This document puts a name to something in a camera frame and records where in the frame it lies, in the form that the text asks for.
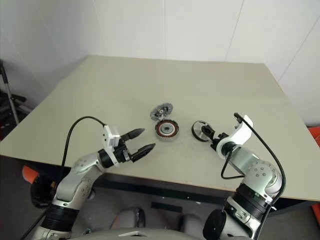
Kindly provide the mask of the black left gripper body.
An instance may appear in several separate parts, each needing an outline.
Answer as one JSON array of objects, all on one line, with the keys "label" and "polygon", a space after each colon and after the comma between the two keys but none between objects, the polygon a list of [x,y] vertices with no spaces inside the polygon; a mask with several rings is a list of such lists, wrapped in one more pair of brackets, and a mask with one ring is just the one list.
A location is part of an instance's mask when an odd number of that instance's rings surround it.
[{"label": "black left gripper body", "polygon": [[130,140],[129,134],[120,137],[118,145],[114,148],[114,155],[119,163],[125,163],[132,160],[132,156],[126,146],[126,141]]}]

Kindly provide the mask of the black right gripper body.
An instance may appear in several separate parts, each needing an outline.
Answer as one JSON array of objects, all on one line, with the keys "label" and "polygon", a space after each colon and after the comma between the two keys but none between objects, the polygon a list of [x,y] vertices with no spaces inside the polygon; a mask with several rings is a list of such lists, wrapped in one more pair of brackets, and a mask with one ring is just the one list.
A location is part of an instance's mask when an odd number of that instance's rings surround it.
[{"label": "black right gripper body", "polygon": [[219,142],[222,139],[227,138],[227,137],[228,137],[228,134],[226,134],[225,132],[222,132],[222,133],[218,134],[216,137],[213,136],[212,137],[212,141],[213,142]]}]

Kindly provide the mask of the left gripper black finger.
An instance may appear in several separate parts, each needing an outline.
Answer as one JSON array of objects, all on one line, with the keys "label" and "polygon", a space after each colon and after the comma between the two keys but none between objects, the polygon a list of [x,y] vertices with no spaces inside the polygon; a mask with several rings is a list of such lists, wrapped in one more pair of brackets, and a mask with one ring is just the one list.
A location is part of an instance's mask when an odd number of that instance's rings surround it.
[{"label": "left gripper black finger", "polygon": [[145,157],[150,151],[153,150],[153,148],[156,146],[155,143],[147,144],[140,149],[137,150],[137,152],[133,153],[131,155],[131,161],[134,163],[141,158]]},{"label": "left gripper black finger", "polygon": [[144,128],[136,128],[134,130],[131,130],[131,131],[123,134],[120,138],[123,141],[132,140],[132,139],[138,137],[139,135],[141,135],[144,131],[145,131]]}]

